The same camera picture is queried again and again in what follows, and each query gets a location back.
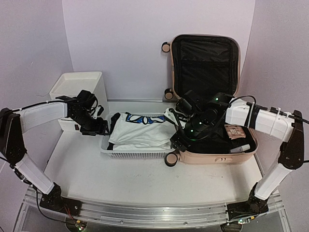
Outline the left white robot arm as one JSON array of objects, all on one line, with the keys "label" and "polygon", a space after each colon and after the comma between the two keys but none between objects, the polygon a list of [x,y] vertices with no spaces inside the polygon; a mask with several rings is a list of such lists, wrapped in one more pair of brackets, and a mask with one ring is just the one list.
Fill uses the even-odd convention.
[{"label": "left white robot arm", "polygon": [[20,108],[2,108],[0,111],[0,158],[7,162],[16,175],[47,195],[45,201],[54,210],[65,207],[58,194],[61,188],[49,178],[31,156],[25,138],[31,130],[60,119],[71,119],[82,135],[108,135],[107,121],[102,118],[105,107],[96,95],[81,90],[76,97],[59,96]]}]

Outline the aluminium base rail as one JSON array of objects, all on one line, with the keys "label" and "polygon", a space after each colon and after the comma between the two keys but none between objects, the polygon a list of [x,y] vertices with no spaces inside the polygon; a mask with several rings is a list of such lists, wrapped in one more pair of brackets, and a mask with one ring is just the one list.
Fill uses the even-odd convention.
[{"label": "aluminium base rail", "polygon": [[290,231],[289,221],[278,192],[270,196],[267,205],[267,211],[247,217],[243,211],[226,203],[163,207],[68,199],[64,208],[56,213],[81,221],[144,229],[200,228],[234,221],[247,224],[270,219],[271,214],[278,213],[273,222],[284,231]]}]

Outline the pink hard-shell suitcase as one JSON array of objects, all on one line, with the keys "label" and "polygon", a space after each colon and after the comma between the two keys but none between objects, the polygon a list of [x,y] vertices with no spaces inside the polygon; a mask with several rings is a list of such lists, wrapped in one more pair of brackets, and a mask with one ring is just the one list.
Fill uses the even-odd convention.
[{"label": "pink hard-shell suitcase", "polygon": [[[165,90],[165,98],[177,100],[189,90],[202,100],[209,100],[217,93],[236,97],[239,87],[240,48],[229,37],[217,35],[183,34],[171,42],[164,42],[161,50],[170,53],[172,88]],[[249,160],[258,144],[252,129],[242,127],[245,138],[231,140],[225,124],[209,138],[195,142],[186,151],[174,148],[165,156],[165,164],[175,166],[179,161],[187,164],[234,164]],[[232,148],[249,144],[251,149],[231,154]]]}]

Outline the white drawer cabinet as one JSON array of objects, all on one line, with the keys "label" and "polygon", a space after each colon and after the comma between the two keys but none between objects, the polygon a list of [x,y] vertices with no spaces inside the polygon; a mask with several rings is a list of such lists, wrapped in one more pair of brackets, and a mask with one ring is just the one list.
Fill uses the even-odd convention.
[{"label": "white drawer cabinet", "polygon": [[68,102],[67,118],[81,126],[91,121],[95,108],[104,107],[99,116],[109,113],[107,95],[102,72],[68,72],[62,74],[49,92],[53,100]]}]

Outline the white perforated plastic basket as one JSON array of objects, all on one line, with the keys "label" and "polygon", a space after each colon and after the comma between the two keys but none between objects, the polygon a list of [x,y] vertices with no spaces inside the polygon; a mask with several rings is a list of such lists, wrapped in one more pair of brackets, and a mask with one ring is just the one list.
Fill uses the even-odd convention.
[{"label": "white perforated plastic basket", "polygon": [[[108,121],[109,128],[111,128],[111,117],[115,113],[110,113],[107,115],[106,119]],[[152,114],[139,114],[140,116],[160,116],[163,115],[162,113],[152,113]],[[100,152],[108,155],[112,159],[160,159],[164,158],[170,152],[174,151],[174,148],[167,149],[167,150],[138,150],[138,151],[113,151],[108,150],[109,145],[109,136],[104,136],[101,139],[100,145]]]}]

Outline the white tube bottle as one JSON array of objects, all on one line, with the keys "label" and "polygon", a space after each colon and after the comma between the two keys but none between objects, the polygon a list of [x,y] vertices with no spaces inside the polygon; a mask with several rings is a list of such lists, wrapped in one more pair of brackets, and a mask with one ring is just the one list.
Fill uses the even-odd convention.
[{"label": "white tube bottle", "polygon": [[242,153],[242,152],[245,152],[247,150],[250,150],[251,147],[249,144],[245,144],[245,145],[242,145],[242,146],[238,146],[238,147],[235,147],[235,148],[232,148],[230,150],[230,153],[231,154],[234,154],[234,153]]}]

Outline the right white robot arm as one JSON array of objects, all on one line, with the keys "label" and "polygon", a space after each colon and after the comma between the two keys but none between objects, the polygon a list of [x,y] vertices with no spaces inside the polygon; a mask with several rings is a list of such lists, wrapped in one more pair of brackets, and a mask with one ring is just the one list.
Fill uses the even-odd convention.
[{"label": "right white robot arm", "polygon": [[223,124],[253,129],[282,141],[277,161],[256,184],[253,196],[243,203],[247,214],[254,214],[261,208],[262,200],[268,199],[283,179],[305,162],[303,124],[307,120],[300,111],[290,113],[280,108],[267,109],[255,101],[246,102],[243,97],[226,93],[202,100],[188,91],[175,108],[164,112],[164,116],[177,128],[170,141],[181,152],[194,142],[211,137]]}]

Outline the white cloth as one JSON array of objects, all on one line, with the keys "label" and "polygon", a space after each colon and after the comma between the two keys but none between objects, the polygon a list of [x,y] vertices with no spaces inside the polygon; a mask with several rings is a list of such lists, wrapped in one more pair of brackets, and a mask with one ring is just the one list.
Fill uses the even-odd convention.
[{"label": "white cloth", "polygon": [[175,127],[163,115],[140,116],[116,113],[111,117],[108,150],[167,150]]}]

